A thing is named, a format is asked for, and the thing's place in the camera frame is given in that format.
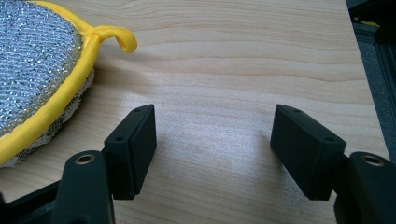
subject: wood grain surface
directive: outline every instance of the wood grain surface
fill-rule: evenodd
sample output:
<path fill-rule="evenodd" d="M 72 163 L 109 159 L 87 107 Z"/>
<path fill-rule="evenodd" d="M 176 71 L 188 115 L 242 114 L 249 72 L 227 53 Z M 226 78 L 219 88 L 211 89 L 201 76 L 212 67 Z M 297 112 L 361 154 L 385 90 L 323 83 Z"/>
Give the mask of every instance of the wood grain surface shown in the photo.
<path fill-rule="evenodd" d="M 70 0 L 93 25 L 133 31 L 134 54 L 103 43 L 79 110 L 46 146 L 0 170 L 12 201 L 61 178 L 135 107 L 155 104 L 158 147 L 117 223 L 334 223 L 271 151 L 276 104 L 388 157 L 344 0 Z"/>

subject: yellow fabric trim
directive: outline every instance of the yellow fabric trim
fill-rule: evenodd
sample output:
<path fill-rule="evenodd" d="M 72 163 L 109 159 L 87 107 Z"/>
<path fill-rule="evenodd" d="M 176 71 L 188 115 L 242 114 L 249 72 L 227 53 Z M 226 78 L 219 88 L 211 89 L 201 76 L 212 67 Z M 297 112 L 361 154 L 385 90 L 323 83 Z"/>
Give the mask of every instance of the yellow fabric trim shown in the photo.
<path fill-rule="evenodd" d="M 99 52 L 100 43 L 115 36 L 123 51 L 133 52 L 137 48 L 134 35 L 124 28 L 108 25 L 93 27 L 64 7 L 50 2 L 32 2 L 47 7 L 70 21 L 80 31 L 84 42 L 75 68 L 60 88 L 32 117 L 16 127 L 11 133 L 0 137 L 0 164 L 29 147 L 48 129 L 51 123 L 61 116 L 91 72 Z"/>

